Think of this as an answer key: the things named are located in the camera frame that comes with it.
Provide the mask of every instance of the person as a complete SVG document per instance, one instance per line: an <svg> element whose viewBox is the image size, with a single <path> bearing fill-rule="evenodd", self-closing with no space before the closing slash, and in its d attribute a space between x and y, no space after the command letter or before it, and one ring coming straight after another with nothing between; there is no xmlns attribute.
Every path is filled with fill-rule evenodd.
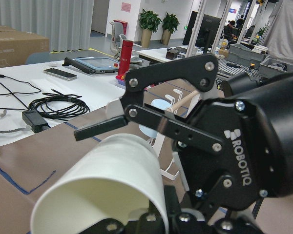
<svg viewBox="0 0 293 234"><path fill-rule="evenodd" d="M241 28L243 26L243 24L244 24L243 17L244 17L244 15L241 15L241 18L236 21L236 27L237 28Z"/></svg>
<svg viewBox="0 0 293 234"><path fill-rule="evenodd" d="M228 23L224 27L224 38L228 40L229 44L232 43L233 34L232 34L232 28L235 26L235 21L231 20L230 23Z"/></svg>
<svg viewBox="0 0 293 234"><path fill-rule="evenodd" d="M253 31L254 31L254 28L255 28L255 25L252 25L249 29L248 29L248 31L246 32L246 34L245 34L245 38L250 38L251 36L252 36L252 33L253 33Z"/></svg>

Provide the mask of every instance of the gray storage bin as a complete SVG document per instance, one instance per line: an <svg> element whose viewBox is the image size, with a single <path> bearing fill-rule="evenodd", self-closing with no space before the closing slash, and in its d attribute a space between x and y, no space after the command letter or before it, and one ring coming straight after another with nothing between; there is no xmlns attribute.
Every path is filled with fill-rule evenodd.
<svg viewBox="0 0 293 234"><path fill-rule="evenodd" d="M256 69L256 70L259 69L260 63L262 62L262 60L256 60L256 59L252 59L250 57L245 58L244 56L241 56L240 54L235 54L230 51L229 51L227 60L231 61L231 62L236 62L236 63L243 65L243 66L246 66L246 67L249 67L250 64L253 63L253 64L255 64L254 69Z"/></svg>
<svg viewBox="0 0 293 234"><path fill-rule="evenodd" d="M285 63L287 65L287 70L279 70L275 66L271 66L274 63L284 63L283 61L279 61L273 58L267 58L262 63L260 63L258 74L266 77L266 78L272 78L280 74L284 73L292 73L293 72L293 65Z"/></svg>
<svg viewBox="0 0 293 234"><path fill-rule="evenodd" d="M239 55L243 59L253 59L256 61L263 61L266 58L266 55L259 54L251 50L250 48L242 44L232 44L230 45L229 53L234 53Z"/></svg>

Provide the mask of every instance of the robotiq logo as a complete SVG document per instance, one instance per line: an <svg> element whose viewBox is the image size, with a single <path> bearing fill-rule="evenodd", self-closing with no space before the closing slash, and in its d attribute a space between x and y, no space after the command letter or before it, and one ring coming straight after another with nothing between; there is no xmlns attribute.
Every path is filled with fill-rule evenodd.
<svg viewBox="0 0 293 234"><path fill-rule="evenodd" d="M242 141L238 139L241 136L241 130L235 129L233 132L231 132L230 130L225 130L224 134L227 139L230 138L230 140L232 141L235 158L238 161L239 168L241 169L240 173L243 186L252 184L252 178L250 175L248 162L245 160L244 149L241 145Z"/></svg>

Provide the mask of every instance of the coiled cable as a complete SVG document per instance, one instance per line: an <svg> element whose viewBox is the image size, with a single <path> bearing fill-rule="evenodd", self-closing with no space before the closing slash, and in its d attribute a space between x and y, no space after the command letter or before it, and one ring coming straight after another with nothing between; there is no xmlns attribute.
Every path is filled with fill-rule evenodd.
<svg viewBox="0 0 293 234"><path fill-rule="evenodd" d="M52 89L55 94L52 93L42 93L47 97L43 97L40 99L36 99L32 101L28 108L30 110L37 111L42 117L49 118L49 119L58 119L58 120L70 120L76 116L86 114L90 112L89 107L86 103L79 98L82 96L78 96L75 94L67 94L64 95L54 89ZM53 110L50 106L50 103L56 101L65 101L72 103L70 106L59 109Z"/></svg>

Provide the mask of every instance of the plant pot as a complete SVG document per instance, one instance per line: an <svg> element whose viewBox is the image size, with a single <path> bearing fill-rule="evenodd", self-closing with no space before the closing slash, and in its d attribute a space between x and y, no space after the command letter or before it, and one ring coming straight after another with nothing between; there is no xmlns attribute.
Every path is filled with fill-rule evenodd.
<svg viewBox="0 0 293 234"><path fill-rule="evenodd" d="M144 29L141 35L141 46L143 48L148 48L150 46L152 31Z"/></svg>
<svg viewBox="0 0 293 234"><path fill-rule="evenodd" d="M170 36L171 36L171 33L168 29L165 29L163 31L163 34L162 34L162 40L161 40L161 43L163 45L168 45L169 43L169 40L170 40Z"/></svg>

